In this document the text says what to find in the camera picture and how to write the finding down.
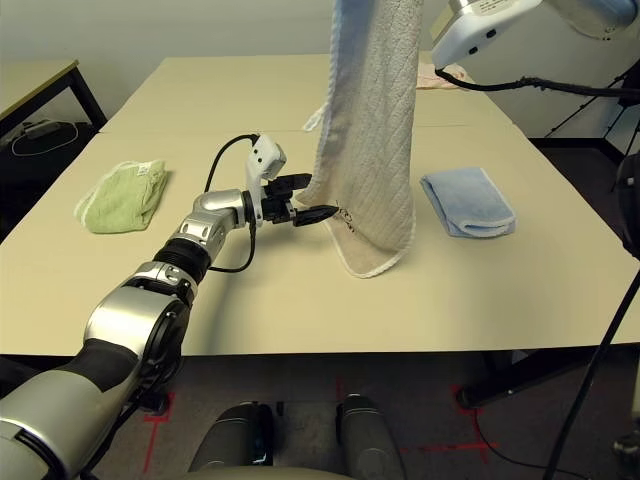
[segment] folded blue towel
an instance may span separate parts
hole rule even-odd
[[[516,228],[515,212],[482,168],[432,173],[420,184],[451,236],[489,238]]]

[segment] green towel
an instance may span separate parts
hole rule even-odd
[[[93,233],[144,230],[166,183],[162,160],[121,163],[80,200],[73,215]]]

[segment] tabletop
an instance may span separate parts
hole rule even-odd
[[[328,55],[167,58],[101,132],[299,131],[325,102],[328,79]],[[416,92],[414,126],[487,122],[511,124],[481,92]]]
[[[265,132],[312,170],[318,134]],[[191,210],[218,148],[233,133],[99,134],[0,245],[0,351],[72,355],[92,309],[151,259]],[[218,189],[244,185],[248,147],[225,155]],[[113,165],[163,158],[170,179],[144,232],[94,235],[76,202]],[[186,355],[503,350],[594,345],[637,262],[514,126],[416,127],[411,188],[416,235],[408,255],[372,279],[350,276],[323,225],[258,230],[251,267],[209,272],[183,344]],[[514,234],[449,237],[418,181],[484,167],[518,215]],[[244,262],[248,232],[216,260]],[[615,342],[640,340],[636,299]]]
[[[77,67],[77,60],[35,60],[0,65],[0,118]]]

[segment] pink cloth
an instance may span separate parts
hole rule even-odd
[[[466,70],[460,65],[453,64],[445,68],[447,73],[450,73],[458,80],[469,80],[469,75]],[[447,82],[444,78],[440,78],[436,75],[436,69],[433,63],[418,64],[418,82],[416,84],[418,90],[429,90],[433,88],[458,88],[452,83]]]

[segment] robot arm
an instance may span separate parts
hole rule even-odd
[[[305,187],[311,176],[275,178],[285,161],[277,144],[258,137],[247,162],[249,191],[196,198],[193,211],[153,260],[96,307],[78,355],[0,401],[0,463],[6,478],[74,478],[112,433],[123,406],[135,408],[145,391],[166,380],[180,359],[198,284],[227,233],[256,223],[258,215],[298,226],[337,211],[293,208],[293,190]],[[261,186],[262,178],[274,180]]]

